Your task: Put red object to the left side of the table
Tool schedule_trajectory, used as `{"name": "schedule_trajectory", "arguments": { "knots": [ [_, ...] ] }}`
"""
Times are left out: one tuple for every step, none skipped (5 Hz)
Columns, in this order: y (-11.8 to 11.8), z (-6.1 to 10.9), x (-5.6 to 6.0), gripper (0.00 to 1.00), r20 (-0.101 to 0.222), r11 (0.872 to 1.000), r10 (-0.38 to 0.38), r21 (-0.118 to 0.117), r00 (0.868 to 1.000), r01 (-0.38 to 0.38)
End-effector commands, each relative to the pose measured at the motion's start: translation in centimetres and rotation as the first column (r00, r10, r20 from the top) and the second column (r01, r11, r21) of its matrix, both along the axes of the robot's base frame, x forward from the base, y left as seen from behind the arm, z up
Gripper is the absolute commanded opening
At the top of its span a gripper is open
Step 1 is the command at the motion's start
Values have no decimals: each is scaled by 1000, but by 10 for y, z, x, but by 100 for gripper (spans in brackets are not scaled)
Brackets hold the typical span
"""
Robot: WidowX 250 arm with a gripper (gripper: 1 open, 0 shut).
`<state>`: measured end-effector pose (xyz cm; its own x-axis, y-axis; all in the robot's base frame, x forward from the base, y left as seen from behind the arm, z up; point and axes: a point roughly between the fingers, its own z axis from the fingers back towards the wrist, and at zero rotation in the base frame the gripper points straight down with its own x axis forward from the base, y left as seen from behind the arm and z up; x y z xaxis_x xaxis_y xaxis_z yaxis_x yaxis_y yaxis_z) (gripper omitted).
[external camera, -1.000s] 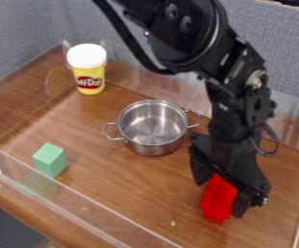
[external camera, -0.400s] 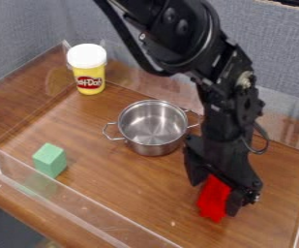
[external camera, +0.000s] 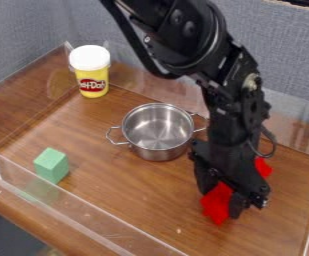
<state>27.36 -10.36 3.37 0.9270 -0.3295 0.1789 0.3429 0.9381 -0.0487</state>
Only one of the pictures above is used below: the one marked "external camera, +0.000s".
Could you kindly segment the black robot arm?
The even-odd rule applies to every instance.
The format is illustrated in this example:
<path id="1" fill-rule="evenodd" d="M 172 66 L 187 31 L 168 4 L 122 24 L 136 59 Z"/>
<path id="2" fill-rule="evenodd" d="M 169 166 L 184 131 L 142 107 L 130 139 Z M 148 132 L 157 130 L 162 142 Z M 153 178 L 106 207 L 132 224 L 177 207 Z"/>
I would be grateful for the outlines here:
<path id="1" fill-rule="evenodd" d="M 259 162 L 269 131 L 259 64 L 236 42 L 211 0 L 100 0 L 148 70 L 166 79 L 189 76 L 201 88 L 211 116 L 208 139 L 192 144 L 191 158 L 205 213 L 239 218 L 264 208 L 271 186 Z"/>

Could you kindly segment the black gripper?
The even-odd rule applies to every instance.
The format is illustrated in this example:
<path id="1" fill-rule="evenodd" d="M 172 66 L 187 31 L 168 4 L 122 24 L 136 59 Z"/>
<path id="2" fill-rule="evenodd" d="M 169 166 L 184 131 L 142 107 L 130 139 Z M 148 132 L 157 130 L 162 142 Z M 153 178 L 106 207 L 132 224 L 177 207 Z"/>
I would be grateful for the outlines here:
<path id="1" fill-rule="evenodd" d="M 255 166 L 257 157 L 245 145 L 224 146 L 196 139 L 191 159 L 200 192 L 207 195 L 223 181 L 233 190 L 229 216 L 239 219 L 243 211 L 268 203 L 271 186 Z"/>

